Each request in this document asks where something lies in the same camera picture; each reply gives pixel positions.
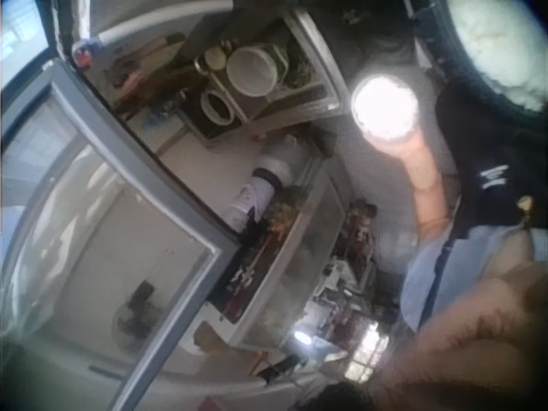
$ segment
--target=window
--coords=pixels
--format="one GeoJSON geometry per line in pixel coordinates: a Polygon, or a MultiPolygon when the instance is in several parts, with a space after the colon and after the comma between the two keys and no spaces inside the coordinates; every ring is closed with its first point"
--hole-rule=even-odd
{"type": "Polygon", "coordinates": [[[377,329],[378,323],[372,323],[367,327],[361,344],[354,352],[348,365],[344,375],[346,379],[357,383],[365,383],[372,376],[373,370],[380,361],[389,341],[389,337],[381,336],[377,329]]]}
{"type": "Polygon", "coordinates": [[[33,0],[2,2],[2,89],[48,48],[44,26],[33,0]]]}

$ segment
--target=metal rack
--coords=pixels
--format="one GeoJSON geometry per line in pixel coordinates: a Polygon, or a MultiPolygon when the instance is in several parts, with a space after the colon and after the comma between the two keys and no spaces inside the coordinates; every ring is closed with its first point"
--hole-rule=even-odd
{"type": "Polygon", "coordinates": [[[296,90],[275,91],[261,98],[250,98],[232,87],[224,70],[208,73],[210,86],[224,94],[241,126],[227,128],[214,137],[205,136],[193,127],[188,113],[180,112],[183,121],[205,144],[210,145],[233,134],[264,134],[297,123],[342,114],[347,110],[348,89],[345,81],[311,16],[302,9],[293,9],[285,12],[282,18],[290,35],[295,37],[312,64],[314,78],[296,90]]]}

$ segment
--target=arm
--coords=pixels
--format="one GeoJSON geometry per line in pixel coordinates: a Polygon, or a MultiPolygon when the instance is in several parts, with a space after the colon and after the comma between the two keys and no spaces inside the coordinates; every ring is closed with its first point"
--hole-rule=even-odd
{"type": "Polygon", "coordinates": [[[366,139],[379,151],[402,161],[414,189],[420,241],[440,235],[449,225],[449,208],[441,174],[422,132],[415,130],[402,143],[386,143],[370,135],[366,139]]]}

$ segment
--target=hand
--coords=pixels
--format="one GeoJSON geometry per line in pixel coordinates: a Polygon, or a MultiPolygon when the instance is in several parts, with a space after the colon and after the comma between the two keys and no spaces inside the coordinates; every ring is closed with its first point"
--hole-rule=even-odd
{"type": "Polygon", "coordinates": [[[371,134],[364,134],[364,138],[380,152],[394,158],[399,158],[402,161],[426,147],[425,139],[420,128],[416,128],[412,131],[403,141],[384,141],[371,134]]]}

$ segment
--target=wrist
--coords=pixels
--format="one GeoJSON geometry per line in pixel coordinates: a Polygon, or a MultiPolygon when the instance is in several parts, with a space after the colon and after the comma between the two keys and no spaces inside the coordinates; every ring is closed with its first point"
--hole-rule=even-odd
{"type": "Polygon", "coordinates": [[[428,146],[407,152],[401,160],[416,192],[428,192],[441,183],[441,175],[428,146]]]}

